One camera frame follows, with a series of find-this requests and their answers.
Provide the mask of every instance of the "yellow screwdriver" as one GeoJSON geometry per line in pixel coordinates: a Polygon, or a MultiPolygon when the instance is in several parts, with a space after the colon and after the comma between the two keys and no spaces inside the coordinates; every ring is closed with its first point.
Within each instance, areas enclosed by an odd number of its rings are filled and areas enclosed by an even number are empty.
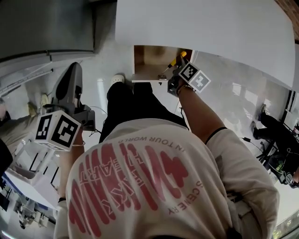
{"type": "MultiPolygon", "coordinates": [[[[187,55],[187,52],[182,51],[180,55],[184,58],[187,55]]],[[[167,66],[166,70],[163,71],[162,74],[164,72],[166,72],[168,69],[170,69],[171,67],[173,67],[177,63],[177,57],[174,58],[174,60],[167,66]]]]}

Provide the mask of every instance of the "person wearing black clothes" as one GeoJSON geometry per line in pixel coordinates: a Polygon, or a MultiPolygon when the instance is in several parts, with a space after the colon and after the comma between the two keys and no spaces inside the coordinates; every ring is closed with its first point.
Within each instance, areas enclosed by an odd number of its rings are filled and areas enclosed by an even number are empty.
{"type": "Polygon", "coordinates": [[[253,137],[256,140],[275,141],[281,157],[287,157],[284,164],[284,171],[294,175],[299,170],[299,143],[289,129],[272,116],[266,114],[266,107],[263,104],[257,116],[257,120],[266,126],[266,128],[257,129],[253,121],[250,125],[253,137]]]}

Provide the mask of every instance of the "gray panel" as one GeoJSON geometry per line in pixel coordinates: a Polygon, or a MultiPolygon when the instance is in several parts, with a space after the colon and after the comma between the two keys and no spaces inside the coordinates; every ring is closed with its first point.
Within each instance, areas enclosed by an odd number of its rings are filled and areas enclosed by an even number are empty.
{"type": "Polygon", "coordinates": [[[45,50],[93,50],[87,0],[4,0],[0,22],[0,59],[45,50]]]}

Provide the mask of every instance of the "bracelet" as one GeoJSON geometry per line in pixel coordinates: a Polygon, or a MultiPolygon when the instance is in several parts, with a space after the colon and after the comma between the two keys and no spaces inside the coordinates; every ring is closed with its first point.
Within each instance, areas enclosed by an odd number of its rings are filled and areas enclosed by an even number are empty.
{"type": "Polygon", "coordinates": [[[179,96],[179,94],[181,93],[182,89],[184,88],[190,88],[191,90],[193,90],[193,88],[188,85],[188,84],[184,84],[184,85],[181,85],[178,89],[177,89],[177,96],[179,96]]]}
{"type": "Polygon", "coordinates": [[[85,145],[85,141],[83,141],[83,144],[73,144],[74,147],[80,147],[80,146],[84,146],[85,145]]]}

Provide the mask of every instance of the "tiled floor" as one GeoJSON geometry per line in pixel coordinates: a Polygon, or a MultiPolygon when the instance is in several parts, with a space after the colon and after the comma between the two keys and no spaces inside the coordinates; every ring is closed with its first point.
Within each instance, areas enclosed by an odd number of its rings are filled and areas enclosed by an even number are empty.
{"type": "MultiPolygon", "coordinates": [[[[97,80],[104,80],[104,90],[110,86],[110,79],[117,73],[123,73],[127,79],[133,73],[133,46],[119,45],[114,40],[116,4],[101,5],[97,9],[96,56],[81,63],[83,69],[82,103],[100,107],[97,80]]],[[[236,63],[219,56],[206,53],[195,55],[195,64],[212,80],[200,97],[220,116],[225,125],[239,137],[253,138],[249,125],[262,103],[267,104],[269,114],[279,119],[285,108],[288,90],[268,81],[261,72],[246,65],[236,63]]],[[[64,69],[56,69],[53,74],[35,79],[12,92],[5,101],[12,118],[27,114],[26,103],[29,100],[39,102],[40,93],[50,93],[64,69]]],[[[172,100],[166,107],[175,112],[178,100],[166,93],[166,85],[153,85],[156,96],[166,104],[165,97],[172,100]]],[[[120,104],[126,107],[125,99],[120,104]]],[[[96,128],[102,129],[106,115],[94,108],[96,128]]],[[[85,149],[98,143],[100,135],[89,137],[84,133],[85,149]]],[[[260,141],[253,140],[260,147],[260,141]]],[[[252,144],[246,146],[253,154],[259,150],[252,144]]]]}

